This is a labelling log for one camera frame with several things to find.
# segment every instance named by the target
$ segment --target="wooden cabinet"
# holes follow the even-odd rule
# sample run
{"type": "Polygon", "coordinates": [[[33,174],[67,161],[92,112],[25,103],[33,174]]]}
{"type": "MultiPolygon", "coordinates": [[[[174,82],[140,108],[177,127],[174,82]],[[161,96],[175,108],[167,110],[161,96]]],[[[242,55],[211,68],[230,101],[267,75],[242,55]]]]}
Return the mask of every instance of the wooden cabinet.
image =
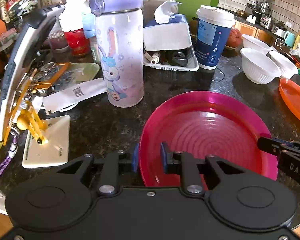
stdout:
{"type": "Polygon", "coordinates": [[[256,36],[255,36],[258,40],[261,40],[263,41],[264,43],[266,44],[270,44],[271,43],[271,40],[272,40],[272,36],[269,35],[268,33],[266,33],[265,31],[263,30],[260,30],[258,29],[257,30],[257,33],[256,33],[256,36]]]}
{"type": "Polygon", "coordinates": [[[258,29],[257,27],[253,27],[238,21],[235,22],[234,27],[237,28],[241,32],[241,34],[247,34],[255,37],[268,45],[271,44],[272,36],[267,32],[258,29]]]}
{"type": "Polygon", "coordinates": [[[241,34],[247,34],[252,37],[256,35],[258,30],[256,27],[252,27],[241,22],[236,22],[235,27],[241,32],[241,34]]]}

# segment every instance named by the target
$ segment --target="orange plate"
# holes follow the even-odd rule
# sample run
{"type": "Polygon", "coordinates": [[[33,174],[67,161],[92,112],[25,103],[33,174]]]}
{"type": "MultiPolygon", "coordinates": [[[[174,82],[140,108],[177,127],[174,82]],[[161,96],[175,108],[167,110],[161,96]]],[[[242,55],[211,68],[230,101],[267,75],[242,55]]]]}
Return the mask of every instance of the orange plate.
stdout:
{"type": "Polygon", "coordinates": [[[279,91],[287,107],[300,120],[300,86],[289,79],[281,79],[279,91]]]}

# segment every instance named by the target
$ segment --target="pink bowl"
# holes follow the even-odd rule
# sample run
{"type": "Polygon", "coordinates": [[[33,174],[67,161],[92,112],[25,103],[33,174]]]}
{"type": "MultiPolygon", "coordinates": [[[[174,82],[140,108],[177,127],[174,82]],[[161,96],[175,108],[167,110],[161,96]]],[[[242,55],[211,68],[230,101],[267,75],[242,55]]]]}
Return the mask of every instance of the pink bowl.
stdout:
{"type": "Polygon", "coordinates": [[[196,158],[215,154],[268,178],[277,178],[277,159],[260,151],[260,136],[271,137],[261,118],[245,104],[229,96],[192,91],[161,104],[143,128],[139,165],[147,187],[178,186],[178,175],[166,175],[160,159],[160,143],[173,151],[187,151],[196,158]]]}

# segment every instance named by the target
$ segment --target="cartoon rabbit print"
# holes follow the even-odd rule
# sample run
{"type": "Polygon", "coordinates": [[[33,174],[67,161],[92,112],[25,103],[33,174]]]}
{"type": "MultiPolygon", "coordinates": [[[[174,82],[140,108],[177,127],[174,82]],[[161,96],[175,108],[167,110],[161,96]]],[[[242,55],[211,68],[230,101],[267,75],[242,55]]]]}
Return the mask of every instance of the cartoon rabbit print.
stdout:
{"type": "Polygon", "coordinates": [[[122,98],[126,98],[127,95],[122,91],[122,89],[115,84],[116,81],[120,79],[119,70],[116,67],[115,59],[113,58],[116,54],[115,45],[115,32],[113,28],[108,29],[108,42],[109,42],[109,53],[106,55],[104,49],[98,45],[99,51],[102,54],[103,66],[103,76],[106,79],[107,93],[114,100],[119,101],[122,98]]]}

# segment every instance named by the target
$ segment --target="power outlet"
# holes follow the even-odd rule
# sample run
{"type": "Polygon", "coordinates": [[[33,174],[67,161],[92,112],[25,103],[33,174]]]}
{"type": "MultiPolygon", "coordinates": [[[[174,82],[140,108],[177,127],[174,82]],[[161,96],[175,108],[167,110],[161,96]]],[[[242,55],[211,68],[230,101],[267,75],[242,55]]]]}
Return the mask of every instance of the power outlet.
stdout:
{"type": "Polygon", "coordinates": [[[290,23],[290,22],[286,22],[285,25],[287,25],[289,28],[292,27],[292,23],[290,23]]]}

